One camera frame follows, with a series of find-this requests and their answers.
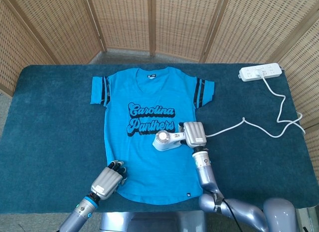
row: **power strip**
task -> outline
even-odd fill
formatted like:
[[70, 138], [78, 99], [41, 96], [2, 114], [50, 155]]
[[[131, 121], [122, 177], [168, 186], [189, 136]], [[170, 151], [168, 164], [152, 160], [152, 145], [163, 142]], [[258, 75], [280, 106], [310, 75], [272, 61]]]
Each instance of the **power strip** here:
[[261, 80], [261, 74], [264, 76], [264, 78], [271, 78], [280, 76], [281, 73], [282, 71], [278, 63], [269, 63], [243, 67], [240, 69], [238, 77], [242, 79], [242, 81], [254, 81]]

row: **black cable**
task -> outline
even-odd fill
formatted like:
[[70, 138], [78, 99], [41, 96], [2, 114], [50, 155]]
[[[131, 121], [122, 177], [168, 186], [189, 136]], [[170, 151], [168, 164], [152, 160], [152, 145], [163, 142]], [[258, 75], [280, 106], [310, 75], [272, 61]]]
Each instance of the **black cable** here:
[[229, 204], [225, 201], [225, 199], [223, 199], [223, 202], [224, 202], [224, 203], [227, 205], [227, 207], [229, 208], [229, 210], [230, 210], [230, 212], [231, 212], [231, 215], [233, 216], [233, 218], [234, 218], [234, 220], [235, 220], [235, 222], [236, 222], [236, 224], [237, 224], [237, 226], [238, 226], [238, 229], [240, 230], [240, 232], [243, 232], [243, 230], [240, 228], [240, 225], [239, 225], [239, 223], [238, 223], [238, 221], [237, 221], [237, 219], [236, 219], [236, 217], [235, 217], [235, 215], [234, 215], [234, 213], [233, 213], [231, 207], [230, 207]]

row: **wicker panel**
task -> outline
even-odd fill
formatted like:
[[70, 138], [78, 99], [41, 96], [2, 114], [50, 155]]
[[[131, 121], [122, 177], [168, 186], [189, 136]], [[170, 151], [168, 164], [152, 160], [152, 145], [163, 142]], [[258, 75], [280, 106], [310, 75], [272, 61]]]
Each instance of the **wicker panel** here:
[[286, 70], [302, 124], [319, 119], [319, 20], [279, 61]]
[[149, 50], [148, 0], [92, 0], [107, 47]]
[[319, 183], [319, 130], [307, 133], [305, 135], [311, 162]]
[[82, 0], [15, 0], [61, 64], [89, 62], [99, 51]]
[[156, 0], [157, 52], [199, 60], [218, 0]]
[[0, 0], [0, 45], [0, 84], [10, 92], [14, 92], [24, 67], [50, 63], [2, 0]]
[[207, 62], [266, 62], [317, 0], [229, 0]]

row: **t-shirt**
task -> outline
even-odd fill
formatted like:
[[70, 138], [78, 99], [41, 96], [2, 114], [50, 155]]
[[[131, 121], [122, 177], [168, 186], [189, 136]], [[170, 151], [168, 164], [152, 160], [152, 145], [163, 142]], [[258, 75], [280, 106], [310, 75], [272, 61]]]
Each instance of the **t-shirt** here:
[[91, 104], [106, 107], [104, 139], [108, 162], [125, 162], [128, 178], [117, 192], [147, 204], [167, 205], [200, 196], [192, 149], [158, 151], [160, 130], [178, 132], [179, 122], [196, 121], [195, 110], [212, 100], [214, 82], [173, 67], [130, 68], [93, 77]]

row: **robotic arm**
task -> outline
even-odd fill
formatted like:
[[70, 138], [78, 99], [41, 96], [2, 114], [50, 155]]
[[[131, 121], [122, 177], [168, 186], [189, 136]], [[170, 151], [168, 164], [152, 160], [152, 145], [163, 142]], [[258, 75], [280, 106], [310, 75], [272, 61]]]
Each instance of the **robotic arm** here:
[[225, 199], [216, 183], [208, 156], [206, 135], [201, 122], [185, 122], [178, 133], [159, 131], [153, 146], [159, 151], [187, 144], [193, 149], [198, 180], [205, 194], [199, 197], [199, 206], [205, 212], [219, 213], [236, 222], [246, 223], [261, 232], [296, 232], [297, 220], [294, 206], [284, 199], [272, 198], [264, 203], [264, 213], [256, 206]]
[[127, 178], [126, 168], [121, 167], [123, 161], [112, 161], [100, 173], [91, 186], [91, 192], [83, 198], [74, 211], [60, 226], [57, 232], [78, 232], [84, 223], [97, 209], [100, 200], [110, 197], [121, 183]]

